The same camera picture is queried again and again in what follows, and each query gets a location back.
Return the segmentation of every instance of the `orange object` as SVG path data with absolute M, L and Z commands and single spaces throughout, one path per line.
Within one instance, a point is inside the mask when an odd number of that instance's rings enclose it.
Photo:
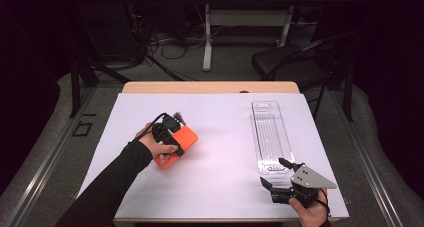
M 172 137 L 180 144 L 181 148 L 184 150 L 184 152 L 187 152 L 187 150 L 197 141 L 198 137 L 197 134 L 193 132 L 189 127 L 186 125 L 182 126 L 180 130 L 175 132 Z M 178 158 L 179 156 L 176 153 L 171 153 L 171 159 L 168 160 L 165 164 L 161 165 L 160 162 L 162 161 L 159 158 L 159 155 L 153 158 L 153 160 L 158 164 L 158 166 L 161 169 L 167 169 L 169 166 L 171 166 Z

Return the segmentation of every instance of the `hand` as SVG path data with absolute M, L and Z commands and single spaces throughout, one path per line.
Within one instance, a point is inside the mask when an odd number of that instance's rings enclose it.
M 317 199 L 327 204 L 327 198 L 323 191 L 318 191 Z M 296 198 L 291 198 L 289 199 L 289 204 L 299 215 L 302 227 L 317 227 L 327 220 L 327 209 L 320 203 L 314 202 L 305 209 Z
M 136 137 L 138 137 L 148 126 L 150 123 L 147 123 L 146 126 L 144 126 L 144 129 L 140 130 Z M 161 165 L 165 164 L 171 156 L 169 155 L 163 155 L 162 153 L 172 153 L 177 150 L 177 146 L 175 145 L 164 145 L 164 144 L 158 144 L 156 140 L 153 138 L 152 132 L 150 132 L 151 129 L 149 129 L 149 132 L 147 132 L 143 137 L 139 139 L 141 143 L 143 143 L 152 153 L 153 158 L 157 155 L 160 155 L 159 158 L 162 159 Z

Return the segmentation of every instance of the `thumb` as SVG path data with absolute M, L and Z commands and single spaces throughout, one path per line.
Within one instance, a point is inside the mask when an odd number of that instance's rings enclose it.
M 305 207 L 303 207 L 303 205 L 296 198 L 290 198 L 289 204 L 299 216 L 303 216 L 307 212 Z
M 176 145 L 161 145 L 161 153 L 172 153 L 177 149 Z

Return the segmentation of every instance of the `transparent container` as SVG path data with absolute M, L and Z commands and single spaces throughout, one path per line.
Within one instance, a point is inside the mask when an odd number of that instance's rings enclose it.
M 286 174 L 278 158 L 294 162 L 280 106 L 275 101 L 252 102 L 252 130 L 261 175 Z

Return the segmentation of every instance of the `desk top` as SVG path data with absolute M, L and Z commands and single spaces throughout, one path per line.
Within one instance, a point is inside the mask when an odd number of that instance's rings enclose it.
M 240 90 L 292 93 L 238 94 Z M 294 83 L 130 82 L 123 92 L 113 107 L 81 192 L 119 155 L 121 146 L 160 113 L 181 111 L 199 140 L 169 169 L 161 170 L 152 162 L 143 170 L 128 190 L 115 221 L 297 219 L 290 206 L 272 203 L 260 183 L 249 117 L 252 101 L 277 101 L 295 160 L 337 183 L 307 102 Z M 332 218 L 348 217 L 340 190 L 328 191 Z

